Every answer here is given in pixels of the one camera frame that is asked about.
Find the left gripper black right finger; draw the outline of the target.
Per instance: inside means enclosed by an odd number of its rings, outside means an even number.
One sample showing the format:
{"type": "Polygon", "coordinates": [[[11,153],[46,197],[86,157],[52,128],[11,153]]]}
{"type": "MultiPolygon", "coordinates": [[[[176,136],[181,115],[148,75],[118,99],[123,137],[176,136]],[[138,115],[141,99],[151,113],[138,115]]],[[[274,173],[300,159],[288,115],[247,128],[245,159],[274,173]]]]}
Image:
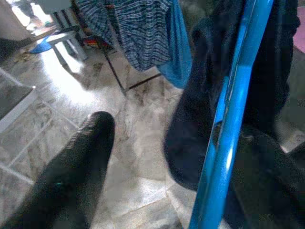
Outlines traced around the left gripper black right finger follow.
{"type": "Polygon", "coordinates": [[[269,135],[242,129],[224,220],[232,229],[303,229],[304,143],[285,153],[269,135]]]}

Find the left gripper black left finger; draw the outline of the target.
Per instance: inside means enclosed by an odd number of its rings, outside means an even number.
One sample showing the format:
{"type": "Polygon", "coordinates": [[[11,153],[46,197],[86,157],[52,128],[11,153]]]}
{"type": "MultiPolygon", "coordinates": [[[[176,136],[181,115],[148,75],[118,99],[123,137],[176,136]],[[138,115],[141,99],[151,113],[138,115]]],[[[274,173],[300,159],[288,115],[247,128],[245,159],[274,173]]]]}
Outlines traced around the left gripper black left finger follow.
{"type": "Polygon", "coordinates": [[[102,193],[115,135],[113,116],[89,115],[38,176],[4,229],[88,229],[102,193]]]}

